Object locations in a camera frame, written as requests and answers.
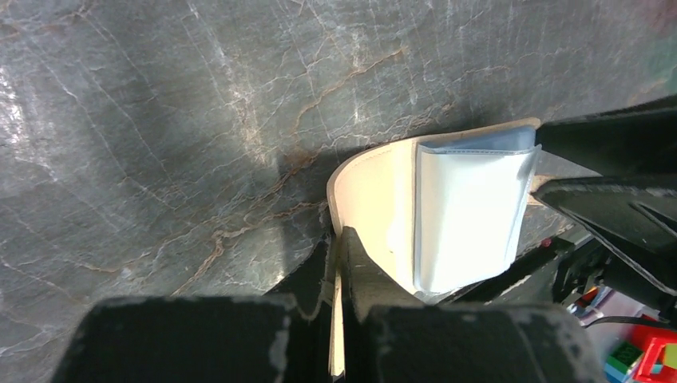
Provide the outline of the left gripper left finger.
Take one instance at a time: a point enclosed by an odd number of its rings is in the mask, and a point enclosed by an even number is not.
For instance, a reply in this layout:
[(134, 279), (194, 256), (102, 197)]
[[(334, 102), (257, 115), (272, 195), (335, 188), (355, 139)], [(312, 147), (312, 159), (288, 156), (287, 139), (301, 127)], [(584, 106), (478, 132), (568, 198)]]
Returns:
[(331, 239), (262, 295), (126, 296), (77, 327), (55, 382), (328, 382)]

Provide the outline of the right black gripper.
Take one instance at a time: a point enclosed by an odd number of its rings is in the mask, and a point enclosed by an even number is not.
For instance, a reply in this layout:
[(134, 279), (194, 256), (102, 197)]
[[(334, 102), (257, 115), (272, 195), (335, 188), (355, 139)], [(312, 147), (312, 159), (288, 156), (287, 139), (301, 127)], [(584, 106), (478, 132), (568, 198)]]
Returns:
[(536, 143), (608, 176), (553, 179), (532, 193), (595, 238), (570, 228), (440, 304), (556, 303), (586, 319), (611, 315), (612, 299), (626, 296), (674, 323), (676, 178), (620, 175), (676, 173), (676, 96), (549, 121), (537, 129)]

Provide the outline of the beige leather card holder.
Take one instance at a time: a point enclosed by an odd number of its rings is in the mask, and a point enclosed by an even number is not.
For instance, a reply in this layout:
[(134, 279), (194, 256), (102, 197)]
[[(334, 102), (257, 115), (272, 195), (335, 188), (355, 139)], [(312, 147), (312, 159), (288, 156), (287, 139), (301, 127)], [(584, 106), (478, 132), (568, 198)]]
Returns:
[(347, 377), (349, 324), (422, 308), (507, 271), (540, 153), (535, 117), (381, 144), (327, 182), (337, 240), (329, 370)]

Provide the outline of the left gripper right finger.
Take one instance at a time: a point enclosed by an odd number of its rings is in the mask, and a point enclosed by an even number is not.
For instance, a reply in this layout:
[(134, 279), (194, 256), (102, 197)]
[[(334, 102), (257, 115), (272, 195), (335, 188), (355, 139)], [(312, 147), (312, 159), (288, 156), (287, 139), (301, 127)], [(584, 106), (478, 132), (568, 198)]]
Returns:
[(348, 382), (603, 382), (592, 341), (553, 299), (573, 245), (554, 239), (458, 297), (426, 304), (343, 229), (339, 271)]

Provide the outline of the colourful toy blocks pile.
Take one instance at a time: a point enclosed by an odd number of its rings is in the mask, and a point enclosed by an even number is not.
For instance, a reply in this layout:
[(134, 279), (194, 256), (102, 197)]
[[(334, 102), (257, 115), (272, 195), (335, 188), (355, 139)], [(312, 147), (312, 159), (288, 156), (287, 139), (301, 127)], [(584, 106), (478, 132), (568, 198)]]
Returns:
[(675, 382), (676, 328), (659, 312), (609, 287), (569, 305), (595, 348), (608, 382)]

